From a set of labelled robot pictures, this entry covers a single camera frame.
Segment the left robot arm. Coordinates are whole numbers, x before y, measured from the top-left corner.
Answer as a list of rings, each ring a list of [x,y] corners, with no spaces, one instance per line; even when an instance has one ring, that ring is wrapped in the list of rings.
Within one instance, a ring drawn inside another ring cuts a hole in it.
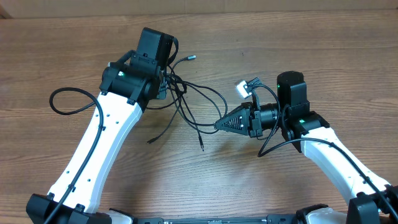
[[[46,195],[33,194],[33,223],[134,223],[126,212],[99,212],[101,195],[119,150],[150,100],[165,98],[165,75],[178,48],[172,35],[143,28],[136,50],[105,68],[92,119],[65,170]]]

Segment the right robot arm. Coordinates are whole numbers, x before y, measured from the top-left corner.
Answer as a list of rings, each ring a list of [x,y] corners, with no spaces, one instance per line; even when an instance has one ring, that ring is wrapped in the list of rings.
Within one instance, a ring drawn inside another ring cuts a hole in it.
[[[268,215],[263,223],[397,223],[397,187],[368,169],[338,139],[330,124],[310,109],[307,84],[300,72],[277,77],[274,104],[261,105],[258,78],[242,80],[236,88],[243,98],[252,98],[215,122],[216,130],[259,138],[265,130],[281,129],[284,142],[269,149],[262,146],[258,157],[292,144],[315,163],[338,189],[348,205],[346,213],[326,204],[301,208],[290,215]]]

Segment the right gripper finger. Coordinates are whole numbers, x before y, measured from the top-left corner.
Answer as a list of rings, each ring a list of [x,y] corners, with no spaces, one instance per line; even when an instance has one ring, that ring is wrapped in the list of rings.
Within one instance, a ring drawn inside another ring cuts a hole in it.
[[[222,131],[242,134],[245,136],[249,135],[248,122],[245,119],[218,120],[214,127],[215,129]]]
[[[241,104],[217,121],[218,128],[247,128],[252,104]]]

